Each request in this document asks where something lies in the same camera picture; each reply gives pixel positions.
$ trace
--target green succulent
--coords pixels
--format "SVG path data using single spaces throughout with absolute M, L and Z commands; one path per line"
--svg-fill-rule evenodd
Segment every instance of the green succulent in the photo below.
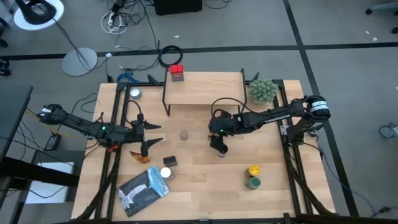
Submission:
M 249 87 L 249 93 L 253 98 L 253 102 L 257 104 L 272 102 L 278 91 L 278 85 L 264 77 L 254 80 L 250 83 Z

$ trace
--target book cover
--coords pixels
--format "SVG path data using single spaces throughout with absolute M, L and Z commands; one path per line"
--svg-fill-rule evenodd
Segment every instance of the book cover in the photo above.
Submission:
M 128 217 L 133 216 L 170 192 L 164 179 L 160 176 L 157 166 L 152 166 L 129 180 L 121 185 L 117 191 Z

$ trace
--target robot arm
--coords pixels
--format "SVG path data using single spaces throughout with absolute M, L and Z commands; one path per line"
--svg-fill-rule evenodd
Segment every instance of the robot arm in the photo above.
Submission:
M 41 122 L 45 124 L 62 124 L 84 134 L 95 138 L 100 146 L 108 148 L 108 151 L 116 151 L 119 146 L 125 143 L 141 142 L 141 154 L 134 154 L 134 158 L 141 163 L 147 163 L 148 150 L 151 145 L 159 142 L 162 138 L 146 140 L 145 129 L 161 128 L 158 125 L 150 124 L 144 119 L 144 115 L 139 113 L 137 120 L 131 121 L 132 128 L 104 122 L 91 122 L 81 119 L 75 115 L 67 113 L 60 105 L 50 104 L 43 108 L 37 115 Z
M 315 123 L 323 123 L 330 118 L 330 112 L 326 100 L 321 96 L 306 96 L 303 99 L 293 100 L 289 105 L 260 113 L 250 111 L 238 114 L 229 114 L 225 110 L 218 109 L 212 113 L 209 122 L 210 146 L 220 153 L 225 154 L 228 147 L 223 142 L 223 137 L 235 134 L 247 134 L 260 129 L 264 124 L 276 122 L 289 117 L 301 117 L 302 119 L 286 129 L 288 142 L 300 143 L 303 135 Z

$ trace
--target wooden tabletop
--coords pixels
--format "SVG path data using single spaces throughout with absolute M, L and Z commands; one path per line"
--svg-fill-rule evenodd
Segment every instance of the wooden tabletop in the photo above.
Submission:
M 173 82 L 167 74 L 165 103 L 168 105 L 211 105 L 222 97 L 244 102 L 241 72 L 184 72 L 184 82 Z M 216 105 L 240 105 L 221 100 Z
M 303 97 L 298 80 L 284 82 L 289 101 Z M 140 151 L 139 143 L 125 144 L 121 154 L 118 186 L 150 166 L 162 168 L 164 157 L 175 156 L 178 165 L 171 167 L 175 178 L 167 182 L 170 193 L 131 218 L 126 216 L 116 194 L 112 220 L 275 218 L 282 217 L 285 212 L 294 216 L 277 123 L 264 125 L 251 134 L 225 138 L 229 151 L 225 158 L 220 159 L 207 140 L 209 105 L 175 105 L 168 117 L 162 104 L 163 88 L 148 86 L 140 89 L 142 98 L 137 102 L 146 120 L 162 126 L 160 129 L 146 131 L 147 139 L 162 137 L 164 140 L 151 147 L 148 164 L 140 164 L 130 156 L 129 151 Z M 116 84 L 101 85 L 93 119 L 104 112 L 104 120 L 110 121 L 115 92 Z M 248 106 L 255 111 L 272 108 L 272 105 L 255 105 L 250 99 Z M 237 110 L 235 106 L 223 105 L 218 108 L 230 113 L 236 113 Z M 136 106 L 129 104 L 127 119 L 135 119 L 136 114 Z M 188 131 L 188 140 L 180 139 L 181 130 Z M 305 142 L 316 145 L 314 138 L 307 135 Z M 308 186 L 327 209 L 334 211 L 319 152 L 306 145 L 300 146 L 300 152 Z M 103 159 L 104 149 L 96 150 L 85 159 L 72 218 L 84 211 L 98 190 Z M 258 164 L 262 170 L 259 176 L 262 184 L 257 190 L 249 190 L 244 186 L 244 171 L 251 164 Z M 303 210 L 301 190 L 298 185 L 297 188 Z M 109 189 L 104 196 L 103 216 L 108 207 L 108 197 Z

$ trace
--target wooden table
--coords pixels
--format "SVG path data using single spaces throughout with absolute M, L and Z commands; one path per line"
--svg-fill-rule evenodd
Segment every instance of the wooden table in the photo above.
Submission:
M 284 83 L 289 101 L 303 97 L 298 80 L 285 80 Z M 118 185 L 150 166 L 163 167 L 162 159 L 167 156 L 176 156 L 178 166 L 172 167 L 174 180 L 167 182 L 170 193 L 131 218 L 124 213 L 116 194 L 112 220 L 275 218 L 282 217 L 285 212 L 294 216 L 277 123 L 264 125 L 251 134 L 225 138 L 229 151 L 224 159 L 220 159 L 207 140 L 209 105 L 175 105 L 168 117 L 162 104 L 163 87 L 143 86 L 140 89 L 142 98 L 137 102 L 146 120 L 162 126 L 160 129 L 146 131 L 146 136 L 148 139 L 162 137 L 164 140 L 151 147 L 148 164 L 140 164 L 130 156 L 129 151 L 139 152 L 140 144 L 124 145 Z M 115 92 L 116 84 L 104 83 L 100 86 L 93 120 L 104 112 L 104 120 L 110 121 Z M 123 105 L 123 97 L 121 98 L 116 124 L 120 124 Z M 250 99 L 248 106 L 255 111 L 273 107 L 255 105 Z M 218 107 L 236 113 L 236 106 Z M 136 114 L 136 106 L 129 104 L 127 119 L 135 119 Z M 179 133 L 183 129 L 188 131 L 187 141 L 180 140 Z M 316 141 L 310 136 L 305 137 L 305 142 L 316 145 Z M 306 145 L 300 146 L 300 152 L 308 186 L 327 209 L 334 211 L 319 152 Z M 98 190 L 103 159 L 104 149 L 96 150 L 85 159 L 72 217 L 77 217 L 84 211 Z M 253 191 L 244 186 L 244 171 L 251 164 L 260 165 L 262 170 L 259 177 L 262 184 Z M 301 190 L 297 187 L 304 211 Z M 108 197 L 109 189 L 104 196 L 103 217 L 108 206 Z

